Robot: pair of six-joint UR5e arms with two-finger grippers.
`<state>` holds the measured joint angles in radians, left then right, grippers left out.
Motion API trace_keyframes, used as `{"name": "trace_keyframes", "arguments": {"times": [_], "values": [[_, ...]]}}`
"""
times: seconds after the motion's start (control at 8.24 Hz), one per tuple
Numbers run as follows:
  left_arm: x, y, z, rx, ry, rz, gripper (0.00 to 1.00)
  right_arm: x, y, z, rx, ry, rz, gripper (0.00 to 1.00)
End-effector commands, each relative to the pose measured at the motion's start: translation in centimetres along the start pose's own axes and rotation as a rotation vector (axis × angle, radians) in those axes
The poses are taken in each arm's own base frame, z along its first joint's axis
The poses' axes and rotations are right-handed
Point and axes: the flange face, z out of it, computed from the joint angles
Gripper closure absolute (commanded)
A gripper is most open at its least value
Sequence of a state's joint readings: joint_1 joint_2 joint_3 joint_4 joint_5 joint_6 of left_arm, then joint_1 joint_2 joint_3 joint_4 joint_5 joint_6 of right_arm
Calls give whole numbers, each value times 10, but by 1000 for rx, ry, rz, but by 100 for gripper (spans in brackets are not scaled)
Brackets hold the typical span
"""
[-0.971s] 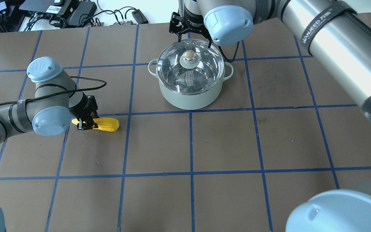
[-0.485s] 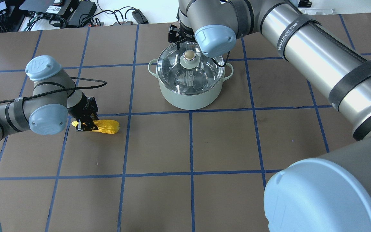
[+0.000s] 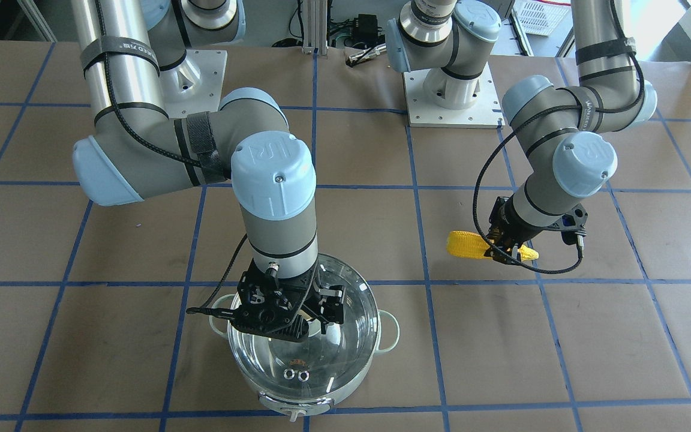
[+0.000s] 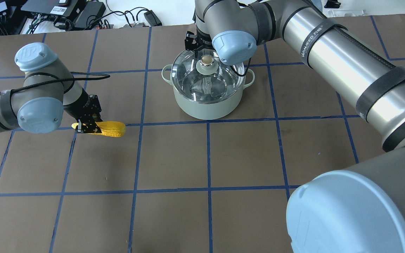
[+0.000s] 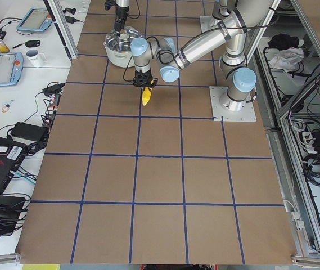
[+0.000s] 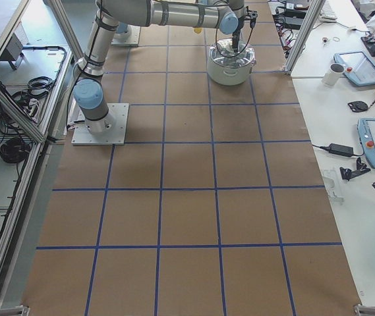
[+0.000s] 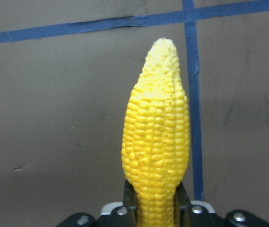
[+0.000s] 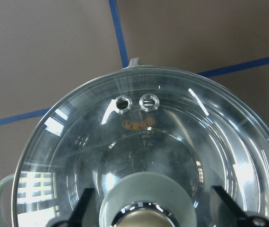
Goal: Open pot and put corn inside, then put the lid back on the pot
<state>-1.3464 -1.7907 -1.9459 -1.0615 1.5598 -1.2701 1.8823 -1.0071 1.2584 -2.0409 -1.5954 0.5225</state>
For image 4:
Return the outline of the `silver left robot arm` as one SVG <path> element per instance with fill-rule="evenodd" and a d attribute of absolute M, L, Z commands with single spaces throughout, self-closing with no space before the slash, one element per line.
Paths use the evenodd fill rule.
<path fill-rule="evenodd" d="M 25 74 L 19 89 L 0 92 L 0 133 L 21 128 L 34 134 L 56 131 L 66 112 L 77 123 L 76 133 L 102 133 L 98 97 L 89 95 L 58 55 L 43 42 L 23 46 L 15 55 Z"/>

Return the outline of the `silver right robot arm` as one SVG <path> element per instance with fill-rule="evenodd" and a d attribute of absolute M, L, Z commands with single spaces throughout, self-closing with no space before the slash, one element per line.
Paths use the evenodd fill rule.
<path fill-rule="evenodd" d="M 281 38 L 308 67 L 272 67 L 284 182 L 320 176 L 289 196 L 274 252 L 405 253 L 405 68 L 364 46 L 307 0 L 195 2 L 197 41 L 232 65 Z"/>

